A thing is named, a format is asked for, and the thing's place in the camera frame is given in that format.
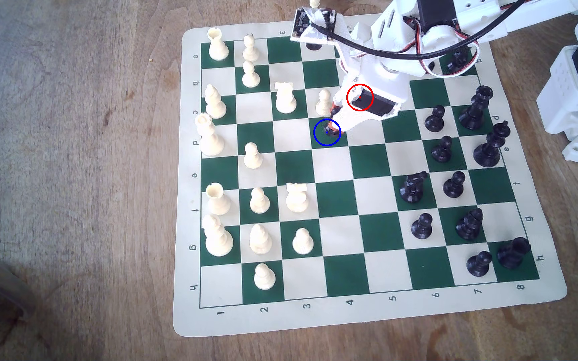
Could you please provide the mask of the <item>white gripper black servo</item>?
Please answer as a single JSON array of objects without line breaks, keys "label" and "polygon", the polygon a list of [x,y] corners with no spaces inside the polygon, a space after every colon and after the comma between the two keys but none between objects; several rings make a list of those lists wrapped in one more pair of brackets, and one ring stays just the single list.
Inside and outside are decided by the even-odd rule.
[{"label": "white gripper black servo", "polygon": [[351,130],[366,120],[382,120],[398,115],[410,95],[410,75],[387,69],[372,55],[343,57],[344,73],[331,106],[330,135]]}]

